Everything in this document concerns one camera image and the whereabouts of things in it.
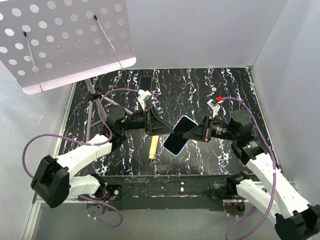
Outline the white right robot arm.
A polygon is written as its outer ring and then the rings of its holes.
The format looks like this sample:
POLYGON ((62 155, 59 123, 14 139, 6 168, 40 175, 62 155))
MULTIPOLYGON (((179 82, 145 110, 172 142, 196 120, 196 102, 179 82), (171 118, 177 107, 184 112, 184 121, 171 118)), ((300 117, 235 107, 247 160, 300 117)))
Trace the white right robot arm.
POLYGON ((282 240, 307 240, 320 232, 320 206, 311 205, 281 173, 267 147, 252 134, 254 123, 248 112, 235 110, 223 124, 205 116, 183 138, 207 143, 211 138, 232 142, 236 157, 260 180, 265 190, 246 174, 227 178, 226 192, 232 199, 242 197, 264 213, 282 240))

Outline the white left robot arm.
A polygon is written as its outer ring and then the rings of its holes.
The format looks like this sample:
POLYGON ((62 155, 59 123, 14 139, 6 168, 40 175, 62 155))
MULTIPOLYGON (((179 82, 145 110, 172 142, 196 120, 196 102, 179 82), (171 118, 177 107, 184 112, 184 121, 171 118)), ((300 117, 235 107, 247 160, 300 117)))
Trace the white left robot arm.
POLYGON ((106 118, 112 134, 101 131, 87 145, 55 158, 45 156, 32 178, 30 187, 47 203, 56 208, 67 198, 89 195, 95 200, 107 194, 107 183, 96 173, 76 174, 95 160, 118 149, 126 139, 125 131, 145 130, 149 136, 172 134, 173 127, 165 122, 153 107, 128 114, 121 105, 114 105, 106 118))

